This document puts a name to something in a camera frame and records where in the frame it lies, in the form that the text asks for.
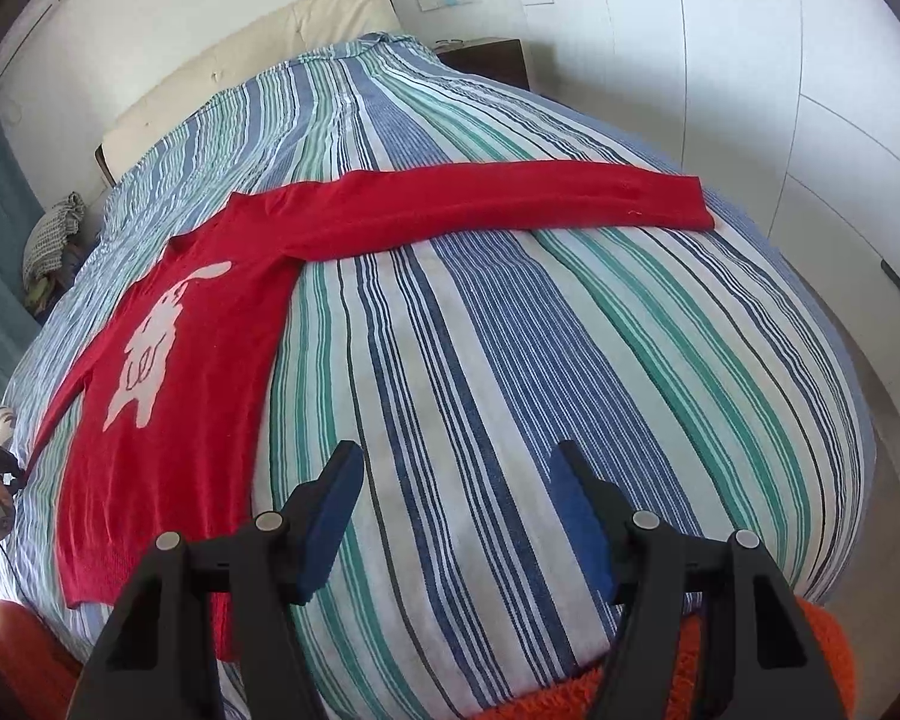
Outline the pile of folded clothes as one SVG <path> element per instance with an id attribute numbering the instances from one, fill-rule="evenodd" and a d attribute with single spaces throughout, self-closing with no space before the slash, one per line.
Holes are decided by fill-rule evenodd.
<path id="1" fill-rule="evenodd" d="M 35 319 L 45 317 L 63 294 L 73 288 L 77 272 L 86 258 L 79 232 L 86 204 L 71 192 L 50 206 L 30 231 L 23 248 L 23 305 Z"/>

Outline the cream padded headboard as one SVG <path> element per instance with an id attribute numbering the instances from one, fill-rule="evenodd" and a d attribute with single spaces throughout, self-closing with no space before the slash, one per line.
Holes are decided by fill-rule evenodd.
<path id="1" fill-rule="evenodd" d="M 214 94 L 311 50 L 400 29 L 391 0 L 290 2 L 203 50 L 125 110 L 97 147 L 98 167 L 105 181 L 116 185 Z"/>

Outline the white wardrobe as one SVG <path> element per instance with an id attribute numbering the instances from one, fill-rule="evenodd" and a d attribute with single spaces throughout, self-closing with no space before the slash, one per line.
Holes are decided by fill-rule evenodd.
<path id="1" fill-rule="evenodd" d="M 900 477 L 900 16 L 888 0 L 521 0 L 539 86 L 733 200 L 886 392 Z"/>

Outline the dark wooden nightstand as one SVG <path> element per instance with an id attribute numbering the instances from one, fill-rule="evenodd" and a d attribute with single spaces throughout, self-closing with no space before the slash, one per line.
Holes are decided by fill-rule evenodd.
<path id="1" fill-rule="evenodd" d="M 450 41 L 434 47 L 434 54 L 442 64 L 461 73 L 484 76 L 525 91 L 532 89 L 523 46 L 516 37 Z"/>

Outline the red knit sweater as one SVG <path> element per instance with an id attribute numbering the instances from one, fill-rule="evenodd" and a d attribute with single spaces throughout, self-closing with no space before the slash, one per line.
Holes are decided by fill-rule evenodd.
<path id="1" fill-rule="evenodd" d="M 681 527 L 728 525 L 691 437 L 689 367 L 639 304 L 642 226 L 701 236 L 686 177 L 535 161 L 356 171 L 233 195 L 173 238 L 77 358 L 34 456 L 63 472 L 59 609 L 116 600 L 149 539 L 233 532 L 364 447 L 313 660 L 488 691 L 603 649 L 549 452 L 574 439 Z"/>

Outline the striped blue green bedspread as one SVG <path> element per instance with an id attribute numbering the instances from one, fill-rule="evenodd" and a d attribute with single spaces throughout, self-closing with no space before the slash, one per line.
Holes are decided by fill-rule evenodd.
<path id="1" fill-rule="evenodd" d="M 699 184 L 634 138 L 409 37 L 216 94 L 116 184 L 102 241 L 17 366 L 29 470 L 0 587 L 77 660 L 157 535 L 226 535 L 336 444 L 364 486 L 297 608 L 334 718 L 466 718 L 600 660 L 619 616 L 549 460 L 751 530 L 798 595 L 847 564 L 875 442 L 839 333 L 743 211 L 707 231 L 487 222 L 541 172 L 644 203 Z"/>

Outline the patterned cushion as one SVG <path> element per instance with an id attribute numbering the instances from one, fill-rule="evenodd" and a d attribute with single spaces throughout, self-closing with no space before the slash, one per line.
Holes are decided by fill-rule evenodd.
<path id="1" fill-rule="evenodd" d="M 16 411 L 9 406 L 0 408 L 0 445 L 3 449 L 9 449 L 14 440 L 17 416 Z"/>

